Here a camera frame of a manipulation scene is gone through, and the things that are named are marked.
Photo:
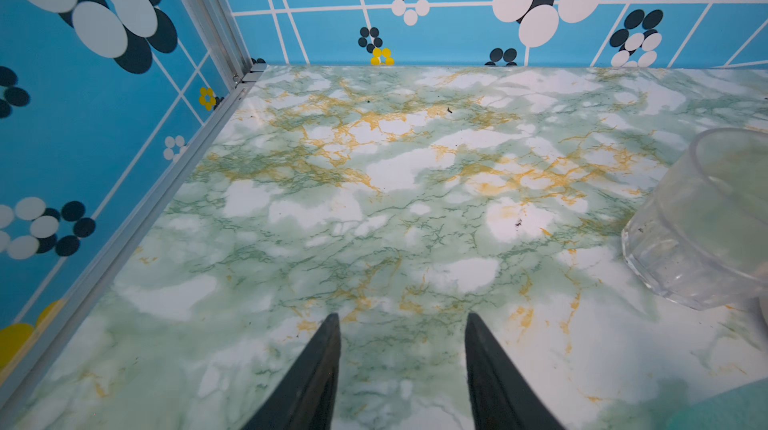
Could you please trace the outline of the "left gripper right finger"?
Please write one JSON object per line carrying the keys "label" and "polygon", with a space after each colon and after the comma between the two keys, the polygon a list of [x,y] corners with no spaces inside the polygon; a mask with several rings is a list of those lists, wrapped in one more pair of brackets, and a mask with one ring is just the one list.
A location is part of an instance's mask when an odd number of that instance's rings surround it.
{"label": "left gripper right finger", "polygon": [[469,400],[477,429],[564,429],[474,312],[467,318],[465,351]]}

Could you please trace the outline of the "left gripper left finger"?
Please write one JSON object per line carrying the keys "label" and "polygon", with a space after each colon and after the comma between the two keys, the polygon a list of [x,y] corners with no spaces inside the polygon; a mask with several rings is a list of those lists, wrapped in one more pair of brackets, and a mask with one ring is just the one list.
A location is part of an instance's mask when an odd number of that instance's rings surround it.
{"label": "left gripper left finger", "polygon": [[245,429],[329,429],[338,387],[339,316],[326,317]]}

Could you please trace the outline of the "clear smooth glass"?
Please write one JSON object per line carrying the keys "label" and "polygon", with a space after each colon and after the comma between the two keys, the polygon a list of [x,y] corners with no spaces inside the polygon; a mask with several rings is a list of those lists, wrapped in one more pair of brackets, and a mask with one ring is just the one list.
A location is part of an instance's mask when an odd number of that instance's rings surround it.
{"label": "clear smooth glass", "polygon": [[695,310],[767,291],[767,135],[696,135],[621,234],[624,260],[656,295]]}

